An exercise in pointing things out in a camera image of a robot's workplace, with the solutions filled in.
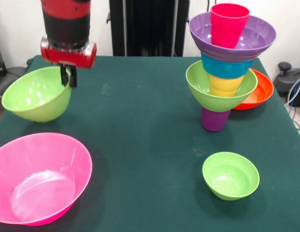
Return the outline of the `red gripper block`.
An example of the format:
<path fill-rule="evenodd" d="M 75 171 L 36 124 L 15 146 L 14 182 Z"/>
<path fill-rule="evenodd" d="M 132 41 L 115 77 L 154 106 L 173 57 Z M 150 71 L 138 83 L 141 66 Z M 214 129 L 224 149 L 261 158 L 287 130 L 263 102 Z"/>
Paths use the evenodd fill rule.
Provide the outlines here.
<path fill-rule="evenodd" d="M 60 64 L 61 84 L 65 87 L 70 79 L 70 87 L 77 87 L 77 69 L 90 69 L 93 67 L 96 59 L 97 45 L 88 42 L 86 45 L 77 50 L 63 50 L 54 47 L 44 35 L 41 39 L 42 57 L 54 64 Z M 66 71 L 65 65 L 70 65 L 70 78 Z"/>

